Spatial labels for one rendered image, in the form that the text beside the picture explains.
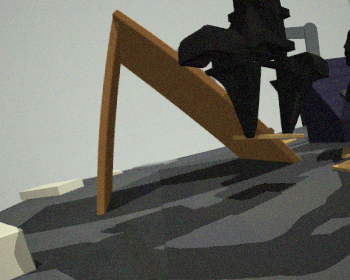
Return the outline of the cream flat rectangular block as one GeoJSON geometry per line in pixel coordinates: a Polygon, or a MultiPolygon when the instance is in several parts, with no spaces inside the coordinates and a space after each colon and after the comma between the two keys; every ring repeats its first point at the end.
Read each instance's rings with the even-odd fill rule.
{"type": "Polygon", "coordinates": [[[48,196],[56,196],[56,195],[62,195],[65,192],[68,193],[72,190],[76,190],[80,187],[84,187],[82,178],[75,179],[75,180],[68,180],[64,182],[56,182],[53,184],[46,184],[43,186],[38,186],[36,188],[27,189],[24,192],[19,192],[21,200],[26,199],[34,199],[34,198],[40,198],[40,197],[48,197],[48,196]]]}

